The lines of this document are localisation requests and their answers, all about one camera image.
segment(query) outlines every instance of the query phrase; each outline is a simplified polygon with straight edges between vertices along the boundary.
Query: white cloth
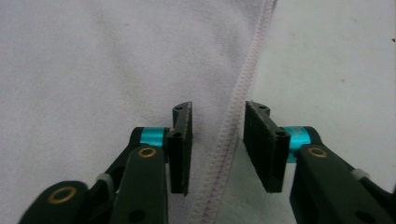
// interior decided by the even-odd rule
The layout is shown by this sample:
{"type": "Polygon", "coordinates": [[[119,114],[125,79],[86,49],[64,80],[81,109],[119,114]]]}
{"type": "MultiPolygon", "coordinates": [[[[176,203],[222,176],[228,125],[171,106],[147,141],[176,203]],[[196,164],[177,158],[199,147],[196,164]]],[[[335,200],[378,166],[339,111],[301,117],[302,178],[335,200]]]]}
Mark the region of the white cloth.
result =
{"type": "Polygon", "coordinates": [[[170,223],[211,222],[272,2],[2,1],[0,222],[59,181],[91,186],[134,127],[187,101],[191,188],[170,223]]]}
{"type": "MultiPolygon", "coordinates": [[[[251,96],[279,126],[315,127],[329,149],[389,192],[396,184],[394,8],[394,1],[279,1],[251,96]]],[[[282,193],[266,193],[239,144],[215,223],[296,223],[294,169],[287,165],[282,193]]]]}

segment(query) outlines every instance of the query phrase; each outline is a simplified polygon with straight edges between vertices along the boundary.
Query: cyan metal spacer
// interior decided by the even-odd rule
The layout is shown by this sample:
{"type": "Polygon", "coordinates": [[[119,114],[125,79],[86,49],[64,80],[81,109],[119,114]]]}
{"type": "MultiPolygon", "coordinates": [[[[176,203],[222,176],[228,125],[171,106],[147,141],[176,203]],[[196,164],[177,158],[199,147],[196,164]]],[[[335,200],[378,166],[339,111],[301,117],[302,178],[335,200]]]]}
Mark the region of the cyan metal spacer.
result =
{"type": "Polygon", "coordinates": [[[304,144],[311,144],[311,137],[302,126],[283,127],[283,129],[290,134],[288,163],[295,163],[297,160],[294,153],[304,144]]]}
{"type": "Polygon", "coordinates": [[[165,128],[143,128],[143,131],[140,134],[140,144],[162,147],[164,133],[165,128]]]}

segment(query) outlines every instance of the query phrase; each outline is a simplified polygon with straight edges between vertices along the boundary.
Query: gold screw hole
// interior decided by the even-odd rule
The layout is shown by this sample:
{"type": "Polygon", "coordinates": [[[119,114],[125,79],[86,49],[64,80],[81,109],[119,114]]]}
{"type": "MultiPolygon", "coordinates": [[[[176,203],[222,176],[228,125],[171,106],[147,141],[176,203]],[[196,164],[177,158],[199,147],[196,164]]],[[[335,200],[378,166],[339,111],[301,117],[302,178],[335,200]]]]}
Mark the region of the gold screw hole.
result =
{"type": "Polygon", "coordinates": [[[138,154],[140,157],[150,158],[150,157],[155,156],[155,154],[157,154],[157,150],[155,150],[152,147],[145,147],[145,148],[140,149],[138,154]]]}
{"type": "Polygon", "coordinates": [[[308,149],[308,152],[311,153],[311,155],[320,157],[320,158],[325,158],[327,157],[327,152],[321,148],[318,147],[311,147],[308,149]]]}
{"type": "Polygon", "coordinates": [[[63,187],[53,191],[49,196],[48,202],[52,204],[65,203],[72,199],[76,193],[77,189],[75,187],[63,187]]]}

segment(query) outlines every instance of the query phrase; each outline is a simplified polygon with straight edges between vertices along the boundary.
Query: stitched seam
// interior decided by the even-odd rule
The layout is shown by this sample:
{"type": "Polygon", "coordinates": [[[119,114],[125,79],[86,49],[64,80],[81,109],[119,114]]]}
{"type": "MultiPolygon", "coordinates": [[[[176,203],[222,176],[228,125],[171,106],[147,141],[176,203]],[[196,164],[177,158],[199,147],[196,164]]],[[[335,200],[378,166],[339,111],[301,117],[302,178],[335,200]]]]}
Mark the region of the stitched seam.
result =
{"type": "Polygon", "coordinates": [[[242,68],[242,72],[233,90],[230,105],[217,143],[211,154],[210,166],[204,176],[204,183],[196,195],[189,223],[212,223],[219,208],[221,194],[231,167],[233,152],[243,121],[245,100],[248,97],[254,78],[255,66],[260,56],[260,49],[266,30],[271,20],[275,0],[265,1],[261,17],[254,35],[250,51],[242,68]]]}

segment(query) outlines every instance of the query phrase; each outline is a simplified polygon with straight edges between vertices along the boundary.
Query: wrinkled cloth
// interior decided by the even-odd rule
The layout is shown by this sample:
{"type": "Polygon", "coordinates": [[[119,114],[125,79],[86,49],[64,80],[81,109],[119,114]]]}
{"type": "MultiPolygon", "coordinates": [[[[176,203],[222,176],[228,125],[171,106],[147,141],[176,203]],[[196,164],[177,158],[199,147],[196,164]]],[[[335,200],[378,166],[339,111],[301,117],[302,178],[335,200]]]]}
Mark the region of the wrinkled cloth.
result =
{"type": "Polygon", "coordinates": [[[18,222],[57,182],[92,186],[134,127],[170,127],[172,107],[187,101],[190,194],[169,195],[169,220],[211,222],[217,204],[196,199],[210,196],[216,183],[202,185],[220,168],[225,181],[229,162],[207,169],[213,151],[232,157],[249,80],[237,83],[254,70],[271,2],[2,1],[0,222],[18,222]]]}

